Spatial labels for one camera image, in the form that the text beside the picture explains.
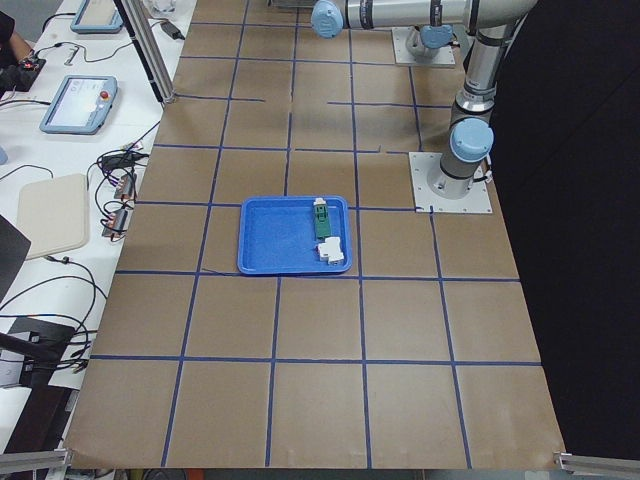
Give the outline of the person hand with controller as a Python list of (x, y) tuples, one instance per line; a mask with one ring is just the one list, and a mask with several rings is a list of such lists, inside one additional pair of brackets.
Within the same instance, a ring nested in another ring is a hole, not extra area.
[(16, 31), (1, 36), (1, 68), (17, 66), (32, 55), (32, 46)]

